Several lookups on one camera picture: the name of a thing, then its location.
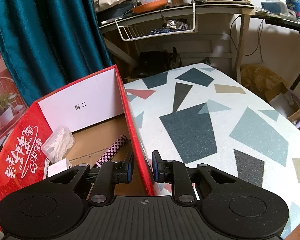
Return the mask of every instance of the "black cable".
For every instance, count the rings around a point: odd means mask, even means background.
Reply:
[[[233,42],[234,47],[235,47],[236,50],[238,50],[238,48],[237,48],[236,44],[234,43],[234,40],[233,40],[233,38],[232,38],[231,32],[232,32],[233,24],[235,23],[235,21],[236,21],[239,17],[240,17],[240,15],[232,22],[231,27],[230,27],[230,38],[231,38],[231,40],[232,40],[232,42]],[[262,59],[262,52],[261,52],[261,42],[260,42],[260,39],[261,39],[262,31],[263,31],[263,21],[264,21],[264,20],[261,21],[260,26],[259,26],[259,30],[258,30],[258,43],[257,43],[257,48],[256,48],[256,49],[254,50],[254,52],[252,52],[251,54],[243,54],[244,56],[251,56],[251,55],[255,54],[255,53],[257,52],[259,46],[260,46],[260,55],[261,55],[261,59]]]

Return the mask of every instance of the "black plastic base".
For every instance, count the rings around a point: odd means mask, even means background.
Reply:
[[[207,226],[196,208],[177,205],[170,196],[118,196],[108,206],[90,208],[77,228],[53,239],[226,240],[232,238]],[[21,239],[7,236],[6,240]]]

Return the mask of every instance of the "teal curtain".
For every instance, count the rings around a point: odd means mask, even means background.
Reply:
[[[0,0],[0,51],[28,105],[112,65],[91,0]]]

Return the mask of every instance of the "potted plant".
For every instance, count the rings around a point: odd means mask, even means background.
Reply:
[[[13,119],[12,102],[17,94],[3,93],[0,95],[0,125],[4,126]]]

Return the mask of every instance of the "cardboard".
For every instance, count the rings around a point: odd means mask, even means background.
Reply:
[[[125,135],[130,141],[115,160],[124,160],[128,150],[133,150],[137,164],[132,183],[117,185],[115,194],[154,195],[149,161],[141,150],[127,94],[114,65],[62,87],[28,108],[0,152],[0,200],[45,178],[47,158],[41,146],[59,125],[75,132],[76,143],[65,156],[73,166],[92,166]]]
[[[280,83],[265,93],[266,101],[290,122],[300,119],[300,107],[287,87]]]
[[[73,136],[76,143],[70,149],[66,158],[71,162],[72,166],[87,163],[92,167],[121,134],[129,138],[128,127],[123,114],[74,133]],[[133,151],[131,141],[123,145],[113,160],[123,161],[129,151]],[[136,162],[132,182],[130,184],[117,184],[114,194],[130,196],[148,195]]]

